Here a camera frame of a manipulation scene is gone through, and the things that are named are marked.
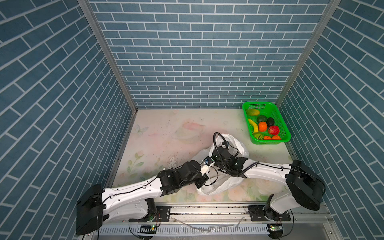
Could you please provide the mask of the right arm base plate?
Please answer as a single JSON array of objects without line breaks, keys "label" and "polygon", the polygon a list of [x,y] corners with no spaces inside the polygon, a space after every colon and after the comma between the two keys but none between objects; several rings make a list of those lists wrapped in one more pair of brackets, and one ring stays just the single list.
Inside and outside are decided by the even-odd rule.
[{"label": "right arm base plate", "polygon": [[291,216],[288,211],[283,214],[279,214],[271,208],[264,210],[264,206],[261,205],[250,205],[248,206],[248,213],[252,222],[289,222]]}]

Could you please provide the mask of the white plastic bag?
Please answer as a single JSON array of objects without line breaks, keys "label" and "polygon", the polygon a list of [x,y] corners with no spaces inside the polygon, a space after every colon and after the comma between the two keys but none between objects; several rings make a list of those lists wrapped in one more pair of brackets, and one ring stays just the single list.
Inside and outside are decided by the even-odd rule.
[{"label": "white plastic bag", "polygon": [[[229,134],[223,134],[223,136],[229,144],[239,150],[238,157],[250,157],[246,146],[238,139]],[[193,160],[203,160],[203,157],[210,157],[214,150],[214,145],[211,145],[209,148],[201,150],[197,155],[193,157]],[[232,177],[224,173],[219,173],[219,177],[213,185],[202,186],[201,188],[197,189],[197,192],[200,196],[213,196],[238,186],[242,181],[243,178]]]}]

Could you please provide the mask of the green custard apple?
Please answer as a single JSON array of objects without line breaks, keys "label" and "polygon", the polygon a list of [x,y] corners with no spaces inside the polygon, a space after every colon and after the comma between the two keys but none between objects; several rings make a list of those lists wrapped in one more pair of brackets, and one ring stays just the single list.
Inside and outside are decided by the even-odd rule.
[{"label": "green custard apple", "polygon": [[261,133],[254,133],[253,136],[256,140],[264,140],[264,135]]}]

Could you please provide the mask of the dark avocado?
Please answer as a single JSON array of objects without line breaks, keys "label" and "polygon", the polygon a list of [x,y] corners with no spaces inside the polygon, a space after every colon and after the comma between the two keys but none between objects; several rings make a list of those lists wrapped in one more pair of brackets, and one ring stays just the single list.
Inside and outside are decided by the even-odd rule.
[{"label": "dark avocado", "polygon": [[268,128],[275,125],[275,120],[273,118],[268,118],[267,121]]}]

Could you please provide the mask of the green yellow mango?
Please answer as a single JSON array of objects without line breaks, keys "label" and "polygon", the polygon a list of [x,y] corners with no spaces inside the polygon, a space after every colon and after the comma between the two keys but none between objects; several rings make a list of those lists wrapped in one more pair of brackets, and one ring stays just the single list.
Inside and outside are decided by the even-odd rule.
[{"label": "green yellow mango", "polygon": [[246,114],[248,116],[259,116],[260,115],[260,111],[256,110],[256,109],[246,109]]}]

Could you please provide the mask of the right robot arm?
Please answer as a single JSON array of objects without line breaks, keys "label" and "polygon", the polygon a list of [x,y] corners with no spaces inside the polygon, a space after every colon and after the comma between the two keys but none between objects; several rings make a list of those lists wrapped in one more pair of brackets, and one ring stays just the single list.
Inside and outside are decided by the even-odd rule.
[{"label": "right robot arm", "polygon": [[269,219],[298,207],[312,211],[320,209],[326,186],[301,161],[283,165],[261,163],[233,156],[226,147],[215,147],[212,159],[216,167],[232,177],[267,180],[285,186],[284,191],[270,195],[263,208]]}]

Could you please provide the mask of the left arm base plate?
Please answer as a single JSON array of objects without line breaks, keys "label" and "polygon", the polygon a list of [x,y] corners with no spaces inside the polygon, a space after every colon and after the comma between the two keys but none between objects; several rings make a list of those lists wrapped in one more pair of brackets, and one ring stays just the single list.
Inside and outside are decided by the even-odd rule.
[{"label": "left arm base plate", "polygon": [[156,206],[154,208],[148,209],[146,216],[142,218],[144,222],[169,222],[171,215],[170,206]]}]

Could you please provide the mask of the green plastic basket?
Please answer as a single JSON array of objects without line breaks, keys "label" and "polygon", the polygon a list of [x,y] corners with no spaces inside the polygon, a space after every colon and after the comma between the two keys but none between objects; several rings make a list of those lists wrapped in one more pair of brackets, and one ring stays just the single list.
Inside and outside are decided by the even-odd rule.
[{"label": "green plastic basket", "polygon": [[277,145],[291,139],[291,133],[275,104],[246,102],[242,109],[253,144]]}]

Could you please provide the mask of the red apple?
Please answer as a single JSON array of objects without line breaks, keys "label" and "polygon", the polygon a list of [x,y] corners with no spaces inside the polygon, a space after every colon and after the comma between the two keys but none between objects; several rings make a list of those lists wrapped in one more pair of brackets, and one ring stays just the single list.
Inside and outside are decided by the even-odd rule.
[{"label": "red apple", "polygon": [[278,126],[275,126],[275,125],[270,126],[268,128],[268,133],[270,135],[276,136],[276,135],[278,135],[280,133],[280,128]]}]

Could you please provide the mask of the dark green cucumber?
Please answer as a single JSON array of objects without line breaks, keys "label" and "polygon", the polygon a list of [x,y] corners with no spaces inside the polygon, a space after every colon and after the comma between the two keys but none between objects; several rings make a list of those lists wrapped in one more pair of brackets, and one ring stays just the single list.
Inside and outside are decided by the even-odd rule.
[{"label": "dark green cucumber", "polygon": [[264,115],[260,115],[257,117],[257,123],[266,122],[267,120],[268,120],[268,118]]}]

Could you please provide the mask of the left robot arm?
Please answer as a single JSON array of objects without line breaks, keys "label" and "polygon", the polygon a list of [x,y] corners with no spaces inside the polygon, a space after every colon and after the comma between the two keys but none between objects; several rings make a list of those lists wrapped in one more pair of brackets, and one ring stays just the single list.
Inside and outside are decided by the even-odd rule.
[{"label": "left robot arm", "polygon": [[76,235],[90,234],[117,220],[148,222],[157,214],[156,198],[191,184],[201,188],[209,179],[209,170],[209,165],[191,160],[136,184],[106,189],[100,184],[91,186],[77,201]]}]

